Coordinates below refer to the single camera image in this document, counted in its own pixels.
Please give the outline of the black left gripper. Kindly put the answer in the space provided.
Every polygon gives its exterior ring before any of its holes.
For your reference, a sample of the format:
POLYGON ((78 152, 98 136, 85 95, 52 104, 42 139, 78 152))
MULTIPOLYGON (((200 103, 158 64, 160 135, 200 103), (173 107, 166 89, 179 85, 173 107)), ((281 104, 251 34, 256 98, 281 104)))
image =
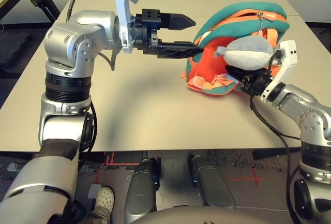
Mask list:
POLYGON ((143 51, 143 54, 175 59, 194 57, 204 51, 202 47, 192 42, 161 42, 157 32, 164 24, 167 29, 179 31, 195 26, 195 21, 184 14, 165 14, 157 9, 142 9, 141 14, 136 14, 134 19, 137 34, 133 47, 143 51))

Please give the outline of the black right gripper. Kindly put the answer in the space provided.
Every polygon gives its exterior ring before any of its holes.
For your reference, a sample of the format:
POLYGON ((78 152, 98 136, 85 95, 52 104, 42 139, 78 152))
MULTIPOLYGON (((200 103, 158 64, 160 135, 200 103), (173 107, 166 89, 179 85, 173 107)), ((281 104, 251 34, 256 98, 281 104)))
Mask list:
POLYGON ((230 65, 226 65, 225 68, 226 78, 235 83, 242 83, 243 91, 250 96, 261 96, 272 81, 271 72, 268 69, 249 71, 230 65))

